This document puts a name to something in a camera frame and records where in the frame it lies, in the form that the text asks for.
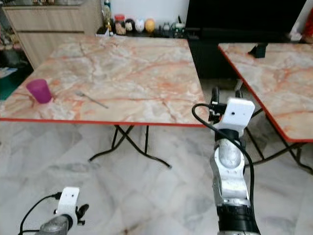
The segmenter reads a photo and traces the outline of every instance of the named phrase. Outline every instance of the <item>black metal table leg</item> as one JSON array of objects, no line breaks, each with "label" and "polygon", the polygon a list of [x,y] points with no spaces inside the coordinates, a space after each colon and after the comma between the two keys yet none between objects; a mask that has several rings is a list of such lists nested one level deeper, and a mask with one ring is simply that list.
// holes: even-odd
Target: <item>black metal table leg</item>
[{"label": "black metal table leg", "polygon": [[254,162],[253,165],[259,165],[259,164],[262,164],[262,163],[266,163],[266,162],[268,162],[270,160],[273,160],[273,159],[279,157],[280,155],[288,152],[290,149],[298,148],[300,145],[303,145],[303,144],[301,144],[301,143],[294,143],[294,144],[290,145],[289,147],[287,147],[285,149],[282,149],[279,152],[269,156],[268,158],[264,158],[264,159],[262,159],[260,161]]},{"label": "black metal table leg", "polygon": [[258,115],[259,113],[261,113],[262,111],[263,111],[263,109],[261,108],[261,109],[259,109],[258,111],[254,112],[254,113],[252,114],[251,118],[257,116],[257,115]]},{"label": "black metal table leg", "polygon": [[[130,131],[133,129],[133,127],[134,127],[134,126],[130,126],[130,127],[126,130],[125,134],[128,135],[128,134],[130,133]],[[120,139],[120,140],[117,142],[117,144],[115,145],[117,132],[118,132],[118,128],[115,127],[115,134],[114,134],[114,138],[113,138],[113,141],[112,141],[112,147],[111,147],[111,149],[109,149],[109,150],[107,150],[107,151],[104,151],[104,152],[101,152],[101,153],[97,153],[96,155],[94,155],[92,158],[90,158],[90,159],[88,160],[89,162],[93,161],[93,160],[96,159],[97,157],[100,157],[100,156],[102,156],[102,155],[105,155],[105,154],[108,154],[108,153],[113,152],[115,149],[117,149],[117,148],[120,146],[120,144],[121,144],[121,143],[123,142],[123,140],[125,139],[125,136],[123,135],[123,136],[121,137],[121,139]]]},{"label": "black metal table leg", "polygon": [[[262,112],[262,109],[259,109],[258,111],[256,111],[253,115],[252,115],[252,118],[255,117],[256,115],[258,115],[259,113]],[[300,162],[300,157],[301,157],[301,149],[302,149],[302,146],[305,145],[306,143],[294,143],[294,144],[291,144],[289,145],[285,139],[280,135],[280,133],[277,131],[277,129],[275,128],[274,124],[271,123],[271,121],[269,120],[269,118],[266,116],[266,119],[269,121],[269,123],[271,124],[271,126],[273,127],[273,129],[275,130],[276,134],[278,135],[278,137],[280,138],[280,140],[283,142],[284,146],[286,147],[285,149],[265,158],[261,149],[259,148],[257,142],[255,141],[253,135],[251,134],[250,130],[248,128],[246,128],[246,132],[247,134],[249,135],[253,145],[255,146],[258,154],[260,155],[260,157],[262,158],[260,161],[256,161],[253,163],[253,165],[259,165],[259,164],[262,164],[262,163],[265,163],[265,162],[268,162],[270,160],[273,160],[277,157],[279,157],[280,155],[286,153],[286,152],[290,152],[292,158],[296,161],[296,163],[302,167],[302,168],[305,168],[306,170],[308,170],[311,174],[313,174],[313,169],[307,165],[304,165]],[[293,152],[293,149],[297,149],[297,155],[295,155],[295,153]]]},{"label": "black metal table leg", "polygon": [[145,153],[147,153],[148,150],[148,136],[149,136],[149,126],[147,126],[146,128]]},{"label": "black metal table leg", "polygon": [[[100,157],[102,155],[108,154],[113,152],[115,149],[117,149],[120,144],[123,142],[124,139],[127,139],[127,141],[143,156],[150,158],[152,160],[158,161],[164,165],[166,165],[168,168],[172,168],[171,165],[169,165],[167,162],[165,162],[164,160],[151,156],[149,154],[147,154],[148,151],[148,137],[149,137],[149,126],[146,127],[146,138],[145,138],[145,150],[144,152],[135,144],[135,142],[129,137],[129,133],[130,131],[133,129],[134,126],[130,126],[126,131],[124,131],[119,125],[115,125],[115,133],[114,133],[114,137],[113,137],[113,141],[112,141],[112,145],[111,145],[111,149],[98,153],[96,155],[94,155],[92,158],[89,159],[89,162],[93,161],[94,159],[96,159],[97,157]],[[121,139],[118,141],[118,143],[115,145],[116,142],[116,137],[117,137],[117,133],[120,132],[122,134]]]},{"label": "black metal table leg", "polygon": [[301,146],[299,146],[299,147],[297,148],[297,155],[296,155],[296,157],[294,158],[294,160],[295,160],[295,162],[296,162],[300,167],[302,167],[302,168],[308,170],[309,173],[313,175],[313,169],[312,169],[311,167],[309,167],[309,166],[307,166],[307,165],[304,165],[304,164],[302,164],[302,163],[300,162],[300,159],[301,159],[301,152],[302,152],[302,146],[303,146],[303,145],[301,145]]},{"label": "black metal table leg", "polygon": [[166,161],[160,159],[160,158],[156,158],[156,157],[153,157],[145,152],[143,152],[135,143],[134,141],[128,136],[128,134],[118,125],[116,125],[116,127],[118,128],[118,131],[128,140],[128,142],[140,153],[142,154],[143,156],[147,157],[147,158],[150,158],[152,160],[155,160],[155,161],[158,161],[164,165],[166,165],[168,168],[172,168],[171,165],[169,165]]},{"label": "black metal table leg", "polygon": [[255,141],[253,135],[251,134],[250,130],[247,127],[246,127],[246,132],[247,132],[248,136],[250,137],[252,143],[254,144],[255,149],[258,151],[260,157],[264,160],[264,155],[263,155],[262,151],[260,150],[257,142]]}]

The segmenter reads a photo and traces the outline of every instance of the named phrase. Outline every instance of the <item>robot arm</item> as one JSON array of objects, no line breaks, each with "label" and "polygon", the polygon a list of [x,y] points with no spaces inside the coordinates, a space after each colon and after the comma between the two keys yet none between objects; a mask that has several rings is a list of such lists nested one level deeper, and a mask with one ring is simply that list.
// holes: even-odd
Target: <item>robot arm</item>
[{"label": "robot arm", "polygon": [[[243,135],[254,108],[251,101],[242,98],[230,98],[227,104],[220,104],[219,90],[215,88],[212,91],[209,120],[215,123],[215,128],[241,144],[239,137]],[[218,235],[259,235],[243,174],[244,155],[231,141],[218,133],[215,134],[215,142],[210,165],[214,175],[214,200],[219,217]]]},{"label": "robot arm", "polygon": [[55,210],[56,216],[44,223],[35,235],[67,235],[68,231],[78,224],[84,225],[85,221],[81,221],[80,219],[88,210],[89,205],[85,204],[78,210],[78,195],[79,188],[65,188],[62,192],[58,208]]}]

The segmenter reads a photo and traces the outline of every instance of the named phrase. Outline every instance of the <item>figurine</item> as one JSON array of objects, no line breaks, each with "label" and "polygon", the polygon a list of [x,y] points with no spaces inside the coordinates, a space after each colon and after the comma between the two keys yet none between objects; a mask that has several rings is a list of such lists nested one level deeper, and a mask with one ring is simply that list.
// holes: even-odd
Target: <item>figurine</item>
[{"label": "figurine", "polygon": [[171,29],[170,23],[169,23],[169,22],[164,23],[164,25],[163,25],[163,30],[164,30],[164,31],[169,31],[170,29]]},{"label": "figurine", "polygon": [[135,30],[135,21],[133,21],[133,19],[127,19],[125,23],[127,31],[131,32]]},{"label": "figurine", "polygon": [[152,33],[155,29],[155,21],[153,19],[147,19],[145,23],[145,28],[148,33]]},{"label": "figurine", "polygon": [[138,33],[141,33],[145,29],[145,22],[144,22],[144,20],[142,20],[142,19],[136,20],[135,28],[136,28]]}]

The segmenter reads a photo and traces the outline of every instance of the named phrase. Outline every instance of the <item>black cable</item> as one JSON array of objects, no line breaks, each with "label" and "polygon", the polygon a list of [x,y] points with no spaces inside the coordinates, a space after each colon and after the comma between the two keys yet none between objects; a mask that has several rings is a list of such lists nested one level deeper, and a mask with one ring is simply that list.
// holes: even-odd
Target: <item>black cable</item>
[{"label": "black cable", "polygon": [[222,131],[220,131],[219,129],[216,129],[213,125],[207,123],[206,121],[204,121],[203,119],[201,119],[197,114],[196,114],[196,108],[199,106],[203,106],[203,107],[207,107],[210,108],[209,104],[195,104],[192,107],[192,114],[193,116],[199,121],[201,122],[203,125],[205,125],[206,127],[208,127],[209,129],[213,130],[214,132],[218,133],[219,135],[223,136],[224,138],[228,139],[233,145],[235,145],[237,148],[240,149],[240,151],[243,152],[243,154],[245,155],[245,157],[247,158],[249,165],[250,165],[250,203],[251,203],[251,210],[252,210],[252,214],[253,217],[255,219],[255,215],[254,215],[254,204],[253,204],[253,191],[254,191],[254,168],[253,168],[253,162],[252,159],[250,157],[250,155],[246,152],[246,150],[244,148],[242,148],[238,143],[236,143],[234,140],[232,140],[231,138],[229,138],[226,134],[224,134]]},{"label": "black cable", "polygon": [[34,206],[32,206],[32,208],[27,212],[27,214],[24,216],[22,222],[21,222],[21,225],[20,225],[20,233],[18,235],[23,235],[23,233],[30,233],[29,231],[30,230],[26,230],[26,231],[23,231],[23,225],[24,225],[24,222],[26,220],[26,218],[28,217],[28,215],[33,211],[33,209],[39,204],[41,203],[43,200],[47,199],[47,198],[50,198],[50,197],[54,197],[56,200],[59,200],[61,198],[61,192],[58,192],[58,193],[55,193],[55,194],[52,194],[52,195],[49,195],[49,196],[46,196],[42,199],[40,199]]}]

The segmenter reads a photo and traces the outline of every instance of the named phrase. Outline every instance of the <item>purple cup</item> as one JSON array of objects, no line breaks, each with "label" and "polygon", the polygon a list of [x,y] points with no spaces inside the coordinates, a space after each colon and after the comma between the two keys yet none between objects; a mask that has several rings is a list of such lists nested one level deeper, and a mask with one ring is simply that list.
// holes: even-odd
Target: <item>purple cup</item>
[{"label": "purple cup", "polygon": [[29,82],[26,88],[41,104],[48,103],[52,98],[48,84],[44,79],[36,79]]}]

